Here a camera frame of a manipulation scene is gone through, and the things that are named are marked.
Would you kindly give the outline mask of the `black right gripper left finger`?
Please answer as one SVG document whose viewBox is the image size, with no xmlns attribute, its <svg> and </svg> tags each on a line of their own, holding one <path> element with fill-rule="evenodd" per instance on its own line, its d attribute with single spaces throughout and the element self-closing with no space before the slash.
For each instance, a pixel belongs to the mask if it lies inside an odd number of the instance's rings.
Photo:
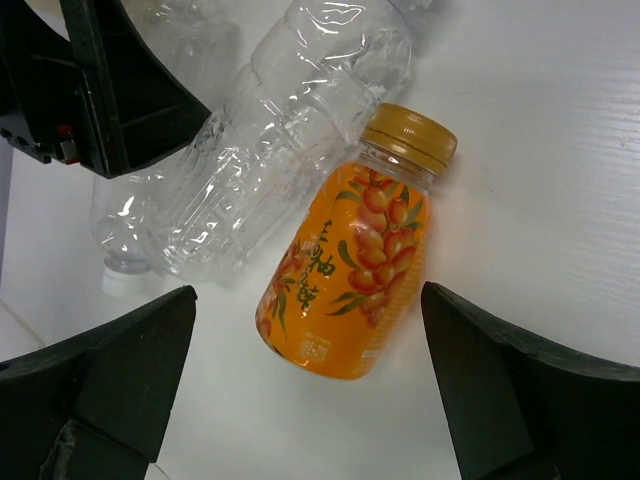
<svg viewBox="0 0 640 480">
<path fill-rule="evenodd" d="M 196 301 L 183 286 L 2 362 L 2 478 L 144 478 L 164 440 Z"/>
</svg>

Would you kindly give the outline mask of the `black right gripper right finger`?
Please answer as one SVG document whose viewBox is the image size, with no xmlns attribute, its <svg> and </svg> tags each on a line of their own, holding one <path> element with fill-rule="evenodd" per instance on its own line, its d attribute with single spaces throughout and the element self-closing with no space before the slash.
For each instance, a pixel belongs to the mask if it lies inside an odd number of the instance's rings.
<svg viewBox="0 0 640 480">
<path fill-rule="evenodd" d="M 421 310 L 464 479 L 636 479 L 639 370 L 504 321 L 432 282 Z"/>
</svg>

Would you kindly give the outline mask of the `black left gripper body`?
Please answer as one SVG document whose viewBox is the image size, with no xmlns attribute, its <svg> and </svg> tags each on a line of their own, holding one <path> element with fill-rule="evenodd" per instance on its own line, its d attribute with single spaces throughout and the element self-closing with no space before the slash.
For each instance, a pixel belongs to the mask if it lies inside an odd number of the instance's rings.
<svg viewBox="0 0 640 480">
<path fill-rule="evenodd" d="M 95 166 L 71 45 L 24 1 L 1 3 L 1 138 L 47 164 Z"/>
</svg>

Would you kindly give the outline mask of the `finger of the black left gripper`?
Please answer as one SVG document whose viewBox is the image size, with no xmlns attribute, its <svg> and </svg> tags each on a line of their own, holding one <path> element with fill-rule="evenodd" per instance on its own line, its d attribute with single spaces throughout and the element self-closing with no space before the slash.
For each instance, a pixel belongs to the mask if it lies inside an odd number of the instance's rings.
<svg viewBox="0 0 640 480">
<path fill-rule="evenodd" d="M 60 4 L 80 72 L 81 164 L 111 179 L 188 145 L 210 111 L 157 59 L 119 1 Z"/>
</svg>

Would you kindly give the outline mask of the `clear bottle white cap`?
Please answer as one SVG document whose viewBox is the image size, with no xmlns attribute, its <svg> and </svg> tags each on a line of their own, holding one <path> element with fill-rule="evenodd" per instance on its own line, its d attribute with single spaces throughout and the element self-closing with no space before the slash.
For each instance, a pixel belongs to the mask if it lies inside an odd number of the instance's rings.
<svg viewBox="0 0 640 480">
<path fill-rule="evenodd" d="M 406 84 L 428 9 L 291 3 L 153 198 L 157 265 L 189 282 L 233 282 Z"/>
</svg>

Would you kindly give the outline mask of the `small orange juice bottle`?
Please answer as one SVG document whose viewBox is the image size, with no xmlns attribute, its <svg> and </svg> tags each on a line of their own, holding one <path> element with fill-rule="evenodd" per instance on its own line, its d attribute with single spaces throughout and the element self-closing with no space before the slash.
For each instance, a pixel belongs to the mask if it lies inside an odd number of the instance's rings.
<svg viewBox="0 0 640 480">
<path fill-rule="evenodd" d="M 457 148 L 446 127 L 384 104 L 328 176 L 257 305 L 262 340 L 317 375 L 371 371 L 417 296 L 429 190 Z"/>
</svg>

